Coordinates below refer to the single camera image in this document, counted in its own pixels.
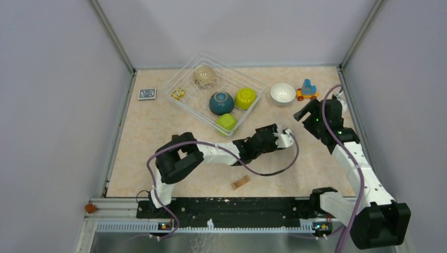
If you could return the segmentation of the white bowl with blue rim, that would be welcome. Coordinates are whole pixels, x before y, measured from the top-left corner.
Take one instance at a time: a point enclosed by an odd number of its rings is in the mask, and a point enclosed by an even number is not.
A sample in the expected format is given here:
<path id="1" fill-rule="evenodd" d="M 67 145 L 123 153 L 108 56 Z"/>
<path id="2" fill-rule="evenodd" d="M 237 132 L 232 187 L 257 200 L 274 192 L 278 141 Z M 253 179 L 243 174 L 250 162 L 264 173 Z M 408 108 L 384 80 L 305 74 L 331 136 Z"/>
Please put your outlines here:
<path id="1" fill-rule="evenodd" d="M 287 106 L 296 100 L 296 90 L 290 84 L 277 83 L 271 87 L 270 97 L 274 104 Z"/>

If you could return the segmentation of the round lime green bowl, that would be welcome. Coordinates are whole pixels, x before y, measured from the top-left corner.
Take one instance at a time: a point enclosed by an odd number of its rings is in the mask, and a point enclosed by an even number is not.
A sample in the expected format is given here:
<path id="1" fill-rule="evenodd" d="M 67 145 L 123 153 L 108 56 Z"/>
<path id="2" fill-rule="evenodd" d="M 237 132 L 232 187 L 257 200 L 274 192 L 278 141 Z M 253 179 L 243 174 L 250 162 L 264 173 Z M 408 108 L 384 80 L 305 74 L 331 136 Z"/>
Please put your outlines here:
<path id="1" fill-rule="evenodd" d="M 242 88 L 236 94 L 235 106 L 242 110 L 248 110 L 256 98 L 257 94 L 255 90 L 249 87 Z"/>

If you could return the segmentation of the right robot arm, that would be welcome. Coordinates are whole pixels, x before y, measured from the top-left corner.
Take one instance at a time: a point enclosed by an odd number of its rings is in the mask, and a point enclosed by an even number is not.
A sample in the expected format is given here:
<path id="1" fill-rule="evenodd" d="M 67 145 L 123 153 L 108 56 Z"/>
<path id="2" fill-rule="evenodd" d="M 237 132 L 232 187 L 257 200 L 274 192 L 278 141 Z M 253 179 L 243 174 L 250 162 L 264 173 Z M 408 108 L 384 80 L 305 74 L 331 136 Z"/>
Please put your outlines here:
<path id="1" fill-rule="evenodd" d="M 343 167 L 357 194 L 357 202 L 345 199 L 332 187 L 314 189 L 309 210 L 315 217 L 327 213 L 349 229 L 358 249 L 401 245 L 405 239 L 411 211 L 385 190 L 365 158 L 360 139 L 352 128 L 344 127 L 343 106 L 337 99 L 308 102 L 294 114 L 304 128 L 327 146 Z"/>

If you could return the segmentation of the beige ceramic bowl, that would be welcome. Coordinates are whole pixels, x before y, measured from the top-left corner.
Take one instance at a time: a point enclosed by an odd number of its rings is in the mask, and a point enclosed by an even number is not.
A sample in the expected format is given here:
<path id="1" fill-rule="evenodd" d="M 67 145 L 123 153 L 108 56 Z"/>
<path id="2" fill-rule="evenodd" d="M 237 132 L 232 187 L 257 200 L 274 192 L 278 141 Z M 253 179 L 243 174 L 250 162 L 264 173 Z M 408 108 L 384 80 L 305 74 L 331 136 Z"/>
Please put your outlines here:
<path id="1" fill-rule="evenodd" d="M 193 72 L 193 80 L 197 85 L 206 86 L 216 79 L 217 75 L 214 69 L 205 64 L 197 66 Z"/>

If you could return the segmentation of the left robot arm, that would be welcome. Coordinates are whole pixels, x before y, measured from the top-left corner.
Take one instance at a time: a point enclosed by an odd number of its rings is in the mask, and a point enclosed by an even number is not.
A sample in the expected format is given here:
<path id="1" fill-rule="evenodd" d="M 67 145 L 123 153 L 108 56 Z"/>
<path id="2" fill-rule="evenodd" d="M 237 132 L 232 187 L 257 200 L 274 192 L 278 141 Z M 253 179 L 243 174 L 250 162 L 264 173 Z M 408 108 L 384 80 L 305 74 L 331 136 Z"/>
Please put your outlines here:
<path id="1" fill-rule="evenodd" d="M 279 129 L 276 124 L 257 128 L 251 137 L 226 143 L 199 141 L 191 132 L 173 136 L 148 159 L 154 160 L 156 166 L 156 172 L 152 173 L 149 211 L 157 218 L 166 216 L 175 185 L 202 163 L 242 166 L 258 176 L 271 177 L 285 172 L 290 166 L 276 172 L 260 173 L 249 168 L 248 164 L 262 154 L 293 145 L 297 147 L 298 143 L 291 129 Z"/>

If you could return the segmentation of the white wire dish rack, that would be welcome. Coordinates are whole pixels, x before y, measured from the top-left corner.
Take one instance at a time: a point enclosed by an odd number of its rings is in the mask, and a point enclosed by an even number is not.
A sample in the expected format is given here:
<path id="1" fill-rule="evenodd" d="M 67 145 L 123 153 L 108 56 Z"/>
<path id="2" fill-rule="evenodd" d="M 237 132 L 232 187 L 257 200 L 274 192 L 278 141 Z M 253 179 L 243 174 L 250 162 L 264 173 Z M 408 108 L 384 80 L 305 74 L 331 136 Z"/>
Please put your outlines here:
<path id="1" fill-rule="evenodd" d="M 206 86 L 197 85 L 193 80 L 193 72 L 201 64 L 212 67 L 217 75 L 217 79 Z M 187 91 L 187 94 L 181 101 L 177 101 L 171 97 L 171 93 L 179 87 Z M 257 98 L 248 110 L 242 110 L 235 106 L 234 110 L 230 113 L 238 120 L 238 124 L 232 132 L 233 135 L 262 97 L 266 88 L 264 82 L 229 66 L 207 53 L 200 52 L 187 62 L 161 90 L 176 106 L 192 114 L 217 131 L 218 126 L 215 121 L 219 116 L 213 114 L 209 109 L 210 97 L 215 92 L 225 91 L 235 99 L 237 92 L 245 87 L 255 90 Z"/>

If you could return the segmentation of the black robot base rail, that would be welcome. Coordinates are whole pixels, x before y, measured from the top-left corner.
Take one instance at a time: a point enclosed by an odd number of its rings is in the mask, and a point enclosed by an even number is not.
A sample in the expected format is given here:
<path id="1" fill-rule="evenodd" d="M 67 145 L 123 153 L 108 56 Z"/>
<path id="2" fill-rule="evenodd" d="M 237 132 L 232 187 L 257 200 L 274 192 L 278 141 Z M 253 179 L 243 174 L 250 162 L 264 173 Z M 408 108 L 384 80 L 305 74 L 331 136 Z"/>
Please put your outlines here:
<path id="1" fill-rule="evenodd" d="M 156 208 L 155 201 L 139 201 L 138 219 L 179 220 L 181 228 L 199 228 L 212 221 L 216 228 L 286 228 L 305 227 L 311 231 L 331 231 L 334 218 L 311 207 L 307 198 L 173 198 L 166 208 Z"/>

